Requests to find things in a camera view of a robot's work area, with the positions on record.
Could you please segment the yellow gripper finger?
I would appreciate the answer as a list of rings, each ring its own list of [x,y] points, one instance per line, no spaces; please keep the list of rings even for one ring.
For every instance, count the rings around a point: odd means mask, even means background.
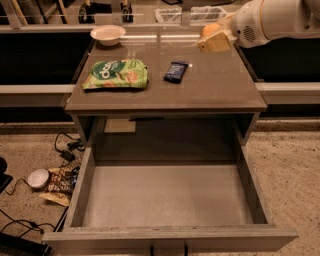
[[[221,26],[228,27],[231,24],[232,18],[235,16],[235,13],[230,13],[225,17],[219,19],[217,23]]]
[[[224,52],[231,49],[237,38],[230,30],[218,30],[200,38],[197,45],[202,53]]]

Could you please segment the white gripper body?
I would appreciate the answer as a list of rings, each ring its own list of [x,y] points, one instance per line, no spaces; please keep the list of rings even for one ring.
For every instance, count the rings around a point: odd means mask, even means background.
[[[263,2],[264,0],[251,0],[232,16],[232,33],[241,47],[253,48],[269,42],[261,21]]]

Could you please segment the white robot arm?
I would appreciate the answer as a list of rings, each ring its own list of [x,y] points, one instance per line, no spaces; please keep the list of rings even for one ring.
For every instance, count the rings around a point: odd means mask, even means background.
[[[320,0],[251,0],[239,10],[206,25],[197,45],[201,52],[223,52],[281,38],[320,37]]]

